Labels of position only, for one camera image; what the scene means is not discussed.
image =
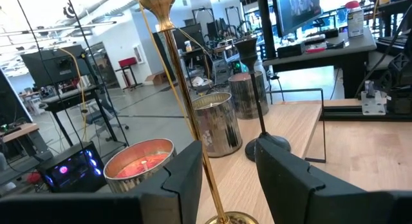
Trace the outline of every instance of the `metal table leg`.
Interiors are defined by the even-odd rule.
[[[62,125],[62,122],[60,122],[59,117],[57,116],[56,112],[51,112],[53,114],[54,119],[56,119],[57,125],[59,125],[60,130],[62,131],[64,137],[67,140],[67,143],[69,143],[69,146],[73,146],[73,142],[70,140],[69,134],[67,134],[67,131],[65,130],[65,128]]]
[[[115,135],[115,132],[113,131],[113,128],[112,128],[111,125],[110,125],[108,116],[106,115],[106,113],[105,113],[104,110],[103,110],[102,104],[100,103],[100,100],[98,99],[98,96],[97,96],[96,91],[92,91],[92,93],[93,93],[93,96],[95,97],[95,100],[96,100],[98,109],[99,109],[100,112],[102,113],[104,122],[106,123],[106,126],[108,127],[108,130],[109,130],[109,133],[110,133],[110,135],[111,135],[111,138],[112,138],[114,141],[117,141],[117,137],[116,137],[116,135]]]

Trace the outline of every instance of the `black base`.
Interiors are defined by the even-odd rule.
[[[280,136],[272,136],[269,134],[260,134],[259,137],[260,139],[265,139],[266,141],[269,141],[270,143],[276,144],[277,146],[287,150],[290,152],[291,148],[290,148],[290,144],[289,141],[283,137]],[[256,145],[256,139],[250,141],[246,147],[245,147],[245,154],[246,157],[255,162],[255,145]]]

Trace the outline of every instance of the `light wood tabletop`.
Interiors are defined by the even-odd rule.
[[[39,126],[37,124],[22,124],[20,125],[21,130],[18,130],[16,132],[13,132],[11,134],[8,134],[4,136],[3,141],[4,143],[7,143],[11,140],[14,140],[16,138],[19,138],[20,136],[27,135],[28,133],[31,133],[33,131],[39,130]]]
[[[285,104],[269,106],[264,116],[267,131],[285,137],[292,153],[304,158],[321,114],[320,104]],[[260,186],[254,162],[245,156],[245,146],[259,136],[259,120],[239,120],[242,148],[223,158],[211,158],[212,169],[225,211],[252,215],[259,223],[273,223],[265,195]],[[211,192],[203,174],[197,223],[205,223],[216,215]]]

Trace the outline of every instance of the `black wire frame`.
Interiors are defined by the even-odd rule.
[[[286,90],[281,90],[281,91],[267,91],[266,94],[272,94],[274,93],[292,93],[292,92],[310,92],[310,91],[320,91],[321,92],[321,98],[322,98],[322,117],[324,116],[324,97],[323,97],[323,89],[322,88],[313,88],[313,89],[286,89]],[[315,162],[315,163],[326,163],[326,131],[324,127],[324,118],[322,118],[322,123],[323,123],[323,156],[324,159],[318,159],[318,158],[309,158],[306,157],[304,160],[307,162]]]

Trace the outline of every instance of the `metal bracket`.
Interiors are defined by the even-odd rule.
[[[375,90],[374,97],[368,97],[367,91],[362,91],[360,96],[362,99],[363,115],[386,115],[386,109],[380,91]]]

